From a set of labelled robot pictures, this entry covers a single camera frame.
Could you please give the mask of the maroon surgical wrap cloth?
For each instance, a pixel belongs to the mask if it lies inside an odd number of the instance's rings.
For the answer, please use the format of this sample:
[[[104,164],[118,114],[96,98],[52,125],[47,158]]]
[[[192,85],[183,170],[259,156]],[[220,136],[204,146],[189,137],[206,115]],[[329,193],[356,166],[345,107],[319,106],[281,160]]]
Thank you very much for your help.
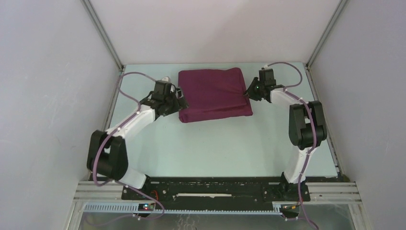
[[[240,68],[182,70],[178,85],[189,105],[179,112],[183,123],[253,115]]]

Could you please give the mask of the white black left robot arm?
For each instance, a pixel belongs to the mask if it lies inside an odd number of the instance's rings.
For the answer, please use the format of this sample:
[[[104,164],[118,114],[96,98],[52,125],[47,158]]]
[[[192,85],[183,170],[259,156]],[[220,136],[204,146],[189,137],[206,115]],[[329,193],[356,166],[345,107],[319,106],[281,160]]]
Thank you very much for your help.
[[[146,183],[148,176],[130,165],[128,143],[158,118],[186,108],[188,103],[181,88],[172,84],[168,92],[151,91],[137,103],[137,108],[130,115],[114,127],[94,131],[87,159],[94,183],[104,185],[97,180],[97,174],[101,174],[111,181],[133,187],[135,196],[147,199],[151,195],[151,186]]]

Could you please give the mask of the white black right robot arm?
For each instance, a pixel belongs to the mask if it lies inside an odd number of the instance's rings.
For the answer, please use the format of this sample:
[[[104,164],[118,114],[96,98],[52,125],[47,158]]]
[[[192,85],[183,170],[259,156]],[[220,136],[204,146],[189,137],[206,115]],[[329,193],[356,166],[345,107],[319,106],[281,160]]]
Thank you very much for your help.
[[[275,80],[261,80],[259,77],[252,80],[244,95],[254,101],[265,99],[288,109],[288,136],[293,152],[281,175],[278,193],[282,199],[291,200],[301,193],[309,161],[327,138],[323,106],[320,101],[307,102],[286,87],[277,85]]]

